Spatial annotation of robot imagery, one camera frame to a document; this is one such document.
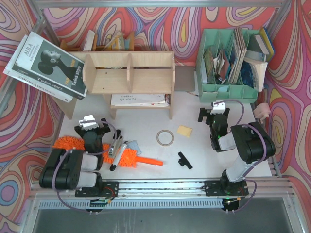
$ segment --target marker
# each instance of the marker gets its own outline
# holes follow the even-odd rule
[[[116,167],[117,167],[117,165],[118,165],[118,163],[120,162],[120,159],[121,159],[121,157],[122,157],[122,155],[123,155],[123,153],[124,153],[124,151],[125,151],[125,149],[126,149],[126,147],[127,147],[127,141],[126,142],[124,142],[121,146],[120,146],[120,150],[119,150],[119,153],[117,154],[117,156],[115,157],[115,159],[113,160],[113,163],[112,163],[112,165],[110,166],[110,171],[114,171],[115,169],[116,169]]]

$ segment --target black and white book cover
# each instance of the black and white book cover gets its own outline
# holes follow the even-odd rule
[[[78,99],[86,96],[84,63],[43,37],[31,32],[13,70]]]

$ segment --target spiral notebook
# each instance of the spiral notebook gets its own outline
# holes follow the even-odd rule
[[[168,94],[112,95],[111,105],[131,107],[166,107],[170,105]]]

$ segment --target red wire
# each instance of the red wire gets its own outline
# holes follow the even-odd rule
[[[115,197],[115,193],[114,193],[114,191],[112,191],[111,188],[105,187],[104,189],[108,189],[112,193],[112,196]]]

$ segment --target book spine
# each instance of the book spine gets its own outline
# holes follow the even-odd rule
[[[42,91],[44,93],[47,93],[47,94],[49,94],[49,95],[51,95],[51,96],[53,96],[55,98],[58,98],[58,99],[60,99],[60,100],[62,100],[64,102],[68,103],[68,102],[70,102],[72,100],[72,96],[66,95],[66,94],[61,94],[60,95],[58,93],[59,92],[58,90],[56,90],[54,88],[48,89],[44,84],[41,85],[39,82],[35,82],[35,81],[32,82],[31,80],[27,79],[26,76],[22,76],[22,75],[18,75],[18,74],[11,74],[10,72],[9,72],[8,75],[10,77],[14,78],[14,79],[17,79],[17,80],[19,80],[19,81],[21,81],[21,82],[23,82],[23,83],[25,83],[25,84],[27,84],[29,86],[32,86],[32,87],[38,89],[38,90],[40,90],[40,91]]]
[[[42,82],[42,83],[44,83],[44,84],[54,88],[55,90],[61,91],[61,92],[65,93],[65,94],[70,95],[72,97],[75,97],[75,98],[77,98],[79,100],[82,100],[84,98],[82,95],[80,95],[80,94],[78,94],[76,92],[73,92],[70,89],[64,88],[64,87],[62,87],[62,86],[60,86],[60,85],[58,85],[56,83],[52,83],[48,79],[46,79],[46,78],[44,78],[42,76],[36,75],[36,74],[34,74],[34,73],[24,69],[24,68],[21,68],[21,67],[15,65],[15,64],[13,65],[12,70],[14,70],[17,73],[20,73],[20,74],[22,74],[24,76],[28,76],[29,78],[32,78],[32,79],[34,79],[36,81]]]

